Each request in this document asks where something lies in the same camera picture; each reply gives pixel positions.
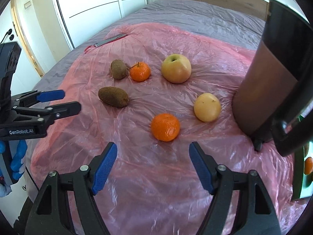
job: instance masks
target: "hand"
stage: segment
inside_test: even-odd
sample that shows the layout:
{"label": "hand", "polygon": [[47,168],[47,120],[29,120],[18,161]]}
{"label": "hand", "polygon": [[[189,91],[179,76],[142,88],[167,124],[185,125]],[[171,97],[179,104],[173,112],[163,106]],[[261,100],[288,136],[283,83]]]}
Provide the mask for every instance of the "hand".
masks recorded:
{"label": "hand", "polygon": [[[20,140],[16,149],[16,154],[11,162],[11,169],[13,171],[13,178],[15,180],[19,180],[25,171],[25,154],[27,150],[27,144],[25,140]],[[0,141],[0,154],[4,153],[5,144],[3,141]],[[0,183],[0,197],[7,196],[10,192],[12,192],[11,187],[6,185],[4,181],[4,185]]]}

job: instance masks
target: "plastic wrap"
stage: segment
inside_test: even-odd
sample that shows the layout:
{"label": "plastic wrap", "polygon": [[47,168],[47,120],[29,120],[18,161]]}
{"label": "plastic wrap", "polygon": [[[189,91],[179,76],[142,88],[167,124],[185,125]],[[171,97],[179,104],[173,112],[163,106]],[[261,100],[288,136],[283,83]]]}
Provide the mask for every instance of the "plastic wrap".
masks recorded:
{"label": "plastic wrap", "polygon": [[[81,54],[60,85],[66,92],[62,102],[79,101],[82,112],[56,121],[37,144],[31,172],[38,185],[51,170],[67,173],[88,164],[113,141],[118,157],[104,189],[95,196],[111,234],[196,234],[212,200],[188,155],[189,144],[198,141],[206,154],[233,171],[257,170],[282,230],[293,225],[306,205],[306,201],[290,202],[293,156],[281,157],[273,142],[264,144],[261,153],[254,152],[232,114],[232,97],[255,51],[158,23],[119,26],[107,37],[119,33],[128,36]],[[185,55],[192,64],[190,79],[180,85],[161,75],[162,61],[172,53]],[[150,78],[141,83],[130,77],[114,80],[110,64],[115,59],[128,67],[148,63]],[[124,89],[129,105],[123,109],[104,105],[98,98],[104,86]],[[222,104],[212,123],[199,121],[193,113],[195,99],[205,92]],[[152,118],[165,112],[181,124],[179,136],[169,143],[157,141],[150,132]],[[234,193],[224,234],[231,230],[237,197]],[[69,200],[80,230],[73,194]]]}

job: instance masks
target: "white wardrobe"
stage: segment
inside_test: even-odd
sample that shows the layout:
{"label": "white wardrobe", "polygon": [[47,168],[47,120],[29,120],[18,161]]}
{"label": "white wardrobe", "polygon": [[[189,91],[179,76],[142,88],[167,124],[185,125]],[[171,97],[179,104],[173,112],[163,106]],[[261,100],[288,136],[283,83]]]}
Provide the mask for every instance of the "white wardrobe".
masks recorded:
{"label": "white wardrobe", "polygon": [[103,28],[147,4],[147,0],[57,0],[57,2],[74,48]]}

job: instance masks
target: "blue gripper pad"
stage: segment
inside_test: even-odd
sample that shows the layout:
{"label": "blue gripper pad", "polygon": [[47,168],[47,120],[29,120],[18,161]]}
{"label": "blue gripper pad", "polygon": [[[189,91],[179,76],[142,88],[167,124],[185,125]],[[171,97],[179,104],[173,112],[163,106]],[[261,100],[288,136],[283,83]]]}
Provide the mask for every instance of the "blue gripper pad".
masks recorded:
{"label": "blue gripper pad", "polygon": [[47,102],[53,100],[62,100],[65,97],[65,92],[63,90],[47,91],[42,92],[37,96],[37,101]]}
{"label": "blue gripper pad", "polygon": [[114,143],[107,146],[109,149],[105,149],[106,152],[104,158],[100,162],[98,169],[94,173],[92,192],[96,195],[104,188],[105,182],[108,179],[110,171],[117,157],[117,146]]}
{"label": "blue gripper pad", "polygon": [[212,174],[208,170],[203,158],[201,157],[194,143],[191,143],[189,145],[189,156],[193,166],[196,169],[203,189],[207,190],[210,194],[214,194],[215,190],[213,187]]}

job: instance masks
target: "pale yellow apple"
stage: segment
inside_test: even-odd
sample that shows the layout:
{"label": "pale yellow apple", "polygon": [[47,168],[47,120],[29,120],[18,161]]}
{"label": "pale yellow apple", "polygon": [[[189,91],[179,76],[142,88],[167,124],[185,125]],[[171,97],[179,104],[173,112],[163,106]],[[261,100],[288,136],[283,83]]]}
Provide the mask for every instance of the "pale yellow apple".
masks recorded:
{"label": "pale yellow apple", "polygon": [[180,54],[168,56],[161,66],[163,77],[174,84],[181,84],[191,75],[191,64],[187,57]]}
{"label": "pale yellow apple", "polygon": [[221,109],[219,100],[210,93],[200,95],[193,105],[196,117],[202,122],[211,122],[217,119]]}

